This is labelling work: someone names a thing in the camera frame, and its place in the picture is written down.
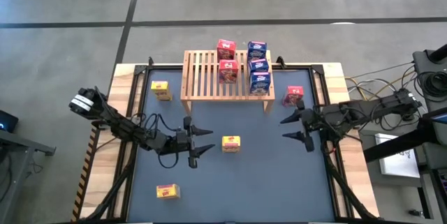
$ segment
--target gray floor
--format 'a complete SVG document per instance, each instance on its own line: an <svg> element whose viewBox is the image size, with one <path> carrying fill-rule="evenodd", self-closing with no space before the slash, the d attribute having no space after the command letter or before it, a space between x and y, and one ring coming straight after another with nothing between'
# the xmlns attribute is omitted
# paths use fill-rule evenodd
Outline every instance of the gray floor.
<svg viewBox="0 0 447 224"><path fill-rule="evenodd" d="M0 0L0 23L119 22L129 1ZM447 17L447 0L138 0L134 20L389 17ZM409 62L413 51L446 43L446 31L446 23L132 28L123 62L146 62L148 56L180 62L183 50L212 49L219 38L235 40L240 49L249 40L265 40L273 56L339 61L353 76ZM80 87L107 91L121 34L121 28L0 29L0 109L20 118L20 135L57 146L54 157L36 157L45 169L28 179L15 223L69 219L89 122L69 112L68 103ZM405 69L360 80L392 81ZM420 204L414 188L373 187L382 217L441 222L405 214Z"/></svg>

